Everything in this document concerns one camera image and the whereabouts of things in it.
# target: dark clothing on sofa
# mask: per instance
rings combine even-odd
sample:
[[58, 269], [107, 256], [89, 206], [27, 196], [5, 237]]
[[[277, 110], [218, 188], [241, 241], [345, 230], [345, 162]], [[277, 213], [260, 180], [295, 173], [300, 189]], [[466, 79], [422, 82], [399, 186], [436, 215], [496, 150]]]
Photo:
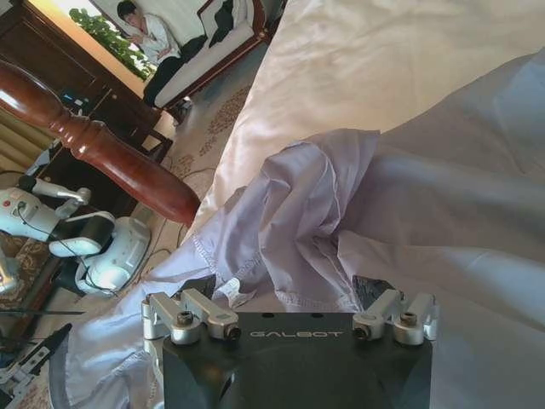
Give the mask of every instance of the dark clothing on sofa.
[[181, 66], [197, 55], [206, 40], [206, 36], [192, 38], [180, 48], [180, 58], [169, 57], [159, 64], [153, 78], [144, 88], [144, 102], [146, 105], [155, 107], [155, 98], [161, 92], [161, 89], [178, 72]]
[[212, 39], [210, 40], [209, 47], [212, 47], [216, 43], [220, 43], [232, 30], [234, 21], [232, 19], [232, 0], [226, 0], [214, 14], [215, 23], [218, 25], [218, 29], [215, 31]]

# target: carved wooden post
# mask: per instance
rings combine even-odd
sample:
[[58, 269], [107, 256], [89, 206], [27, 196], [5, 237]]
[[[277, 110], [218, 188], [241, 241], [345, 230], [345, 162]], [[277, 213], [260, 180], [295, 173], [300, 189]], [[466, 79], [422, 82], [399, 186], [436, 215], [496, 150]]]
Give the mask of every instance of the carved wooden post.
[[191, 225], [200, 203], [188, 185], [122, 143], [104, 123], [73, 115], [39, 80], [1, 60], [0, 107], [53, 131], [74, 157], [92, 164], [160, 215]]

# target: silver bracket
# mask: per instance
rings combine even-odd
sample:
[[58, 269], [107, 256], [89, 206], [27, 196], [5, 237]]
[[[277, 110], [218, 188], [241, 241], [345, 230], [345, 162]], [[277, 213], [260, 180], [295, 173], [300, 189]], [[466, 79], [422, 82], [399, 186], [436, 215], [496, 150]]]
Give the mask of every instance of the silver bracket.
[[439, 305], [430, 294], [419, 293], [407, 308], [403, 293], [386, 290], [362, 313], [353, 316], [354, 336], [370, 341], [382, 338], [384, 325], [393, 323], [394, 339], [404, 345], [420, 345], [424, 337], [437, 336]]
[[152, 358], [153, 372], [163, 386], [163, 338], [189, 345], [199, 340], [200, 326], [206, 324], [210, 337], [237, 340], [238, 315], [215, 305], [195, 289], [184, 290], [178, 299], [164, 292], [149, 294], [141, 304], [144, 350]]

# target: crumpled cloth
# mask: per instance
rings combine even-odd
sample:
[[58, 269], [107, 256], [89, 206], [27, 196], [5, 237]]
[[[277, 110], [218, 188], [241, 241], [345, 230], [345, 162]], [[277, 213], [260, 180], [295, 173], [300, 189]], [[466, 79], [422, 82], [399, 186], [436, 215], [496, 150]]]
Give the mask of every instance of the crumpled cloth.
[[237, 277], [257, 291], [239, 311], [356, 311], [361, 275], [437, 297], [431, 407], [542, 407], [543, 130], [544, 51], [380, 138], [335, 130], [285, 148], [146, 281], [74, 326], [52, 365], [66, 399], [161, 406], [142, 350], [147, 293], [216, 274], [216, 288]]

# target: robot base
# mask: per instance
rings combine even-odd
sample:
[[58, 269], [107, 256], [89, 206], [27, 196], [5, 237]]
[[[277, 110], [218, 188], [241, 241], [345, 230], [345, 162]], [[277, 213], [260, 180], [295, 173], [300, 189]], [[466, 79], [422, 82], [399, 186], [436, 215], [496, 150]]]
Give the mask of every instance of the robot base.
[[134, 277], [146, 254], [150, 229], [133, 217], [115, 221], [112, 243], [107, 250], [83, 259], [76, 271], [76, 285], [81, 291], [97, 296], [111, 296]]

